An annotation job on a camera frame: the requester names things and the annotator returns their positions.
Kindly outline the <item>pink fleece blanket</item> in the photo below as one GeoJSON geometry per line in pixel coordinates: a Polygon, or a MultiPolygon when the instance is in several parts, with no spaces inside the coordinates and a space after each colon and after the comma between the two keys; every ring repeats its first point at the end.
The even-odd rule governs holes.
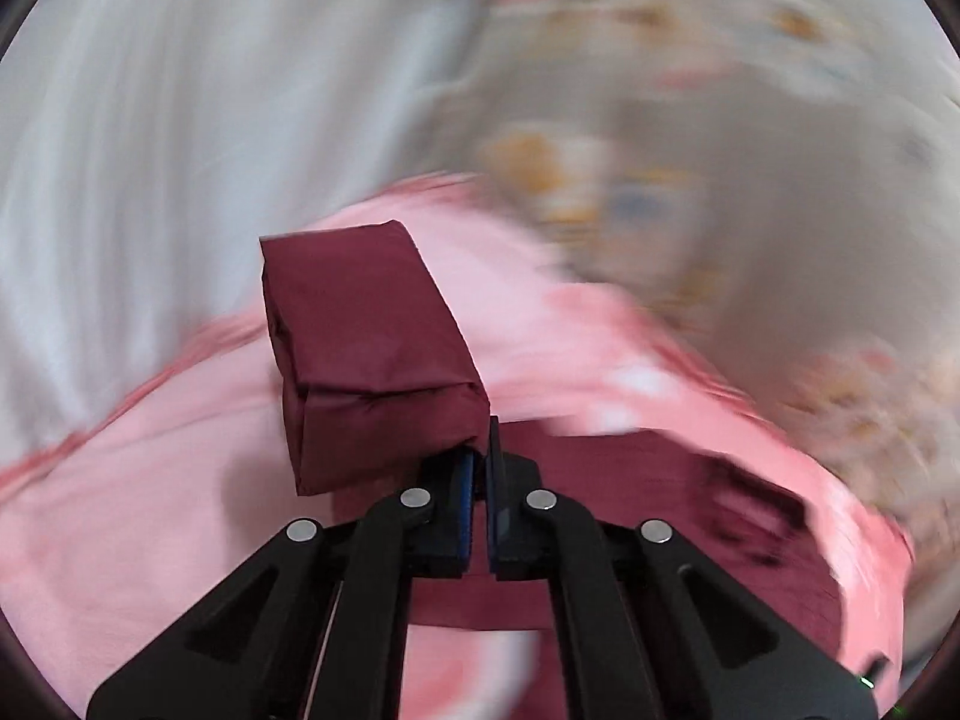
{"type": "MultiPolygon", "coordinates": [[[[903,660],[908,538],[781,440],[619,288],[576,283],[555,250],[495,215],[464,179],[416,179],[327,218],[398,221],[466,339],[493,411],[589,454],[548,483],[608,518],[638,504],[630,470],[597,452],[654,429],[724,455],[804,500],[827,587],[797,562],[716,561],[822,639],[843,667],[903,660]]],[[[281,429],[277,366],[260,309],[203,332],[184,366],[60,455],[2,507],[2,610],[74,712],[94,690],[270,536],[298,517],[363,509],[363,489],[301,497],[281,429]]]]}

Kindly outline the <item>grey floral curtain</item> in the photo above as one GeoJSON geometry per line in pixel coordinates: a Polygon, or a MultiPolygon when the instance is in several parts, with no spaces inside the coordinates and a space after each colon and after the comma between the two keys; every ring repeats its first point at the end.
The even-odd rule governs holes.
{"type": "Polygon", "coordinates": [[[926,0],[483,0],[423,163],[859,499],[957,499],[958,57],[926,0]]]}

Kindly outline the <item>white satin curtain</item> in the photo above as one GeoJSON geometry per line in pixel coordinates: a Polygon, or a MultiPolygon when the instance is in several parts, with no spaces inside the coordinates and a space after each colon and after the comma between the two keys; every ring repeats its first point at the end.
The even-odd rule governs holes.
{"type": "Polygon", "coordinates": [[[94,426],[397,176],[480,0],[41,0],[2,62],[2,458],[94,426]]]}

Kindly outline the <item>maroon puffer jacket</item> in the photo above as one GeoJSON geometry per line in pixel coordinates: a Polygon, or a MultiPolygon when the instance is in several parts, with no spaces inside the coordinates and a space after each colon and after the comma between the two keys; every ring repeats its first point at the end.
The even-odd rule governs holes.
{"type": "Polygon", "coordinates": [[[298,491],[331,493],[477,452],[487,525],[491,416],[466,342],[402,224],[265,241],[263,300],[298,491]]]}

